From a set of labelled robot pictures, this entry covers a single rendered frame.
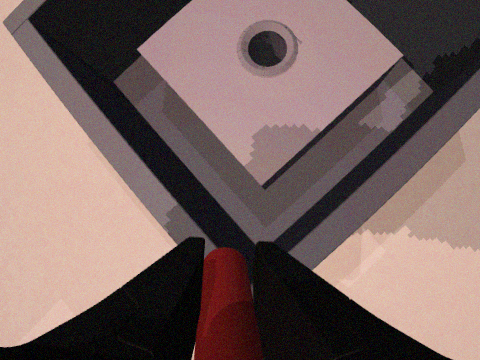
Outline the dark grey open box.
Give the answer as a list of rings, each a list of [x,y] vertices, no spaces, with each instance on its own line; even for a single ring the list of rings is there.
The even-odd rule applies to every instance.
[[[23,0],[3,25],[177,245],[315,269],[480,108],[480,0],[347,0],[403,59],[264,189],[137,51],[191,0]],[[205,260],[204,257],[204,260]]]

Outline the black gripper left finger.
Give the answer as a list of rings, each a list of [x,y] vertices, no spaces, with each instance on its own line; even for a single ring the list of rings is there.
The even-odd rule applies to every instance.
[[[117,291],[0,360],[191,360],[204,237],[189,236]]]

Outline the dark red peg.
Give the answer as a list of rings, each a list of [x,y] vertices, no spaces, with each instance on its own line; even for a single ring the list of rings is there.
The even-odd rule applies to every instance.
[[[193,360],[264,360],[247,261],[236,249],[205,257],[196,327]]]

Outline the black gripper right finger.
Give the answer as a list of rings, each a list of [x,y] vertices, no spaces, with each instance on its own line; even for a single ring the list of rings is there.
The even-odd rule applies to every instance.
[[[349,300],[273,241],[257,241],[252,279],[264,360],[452,360]]]

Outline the pink square plate with hole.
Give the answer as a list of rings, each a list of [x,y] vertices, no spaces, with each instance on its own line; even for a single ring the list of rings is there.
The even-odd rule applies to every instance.
[[[347,0],[191,0],[137,51],[264,191],[403,59]]]

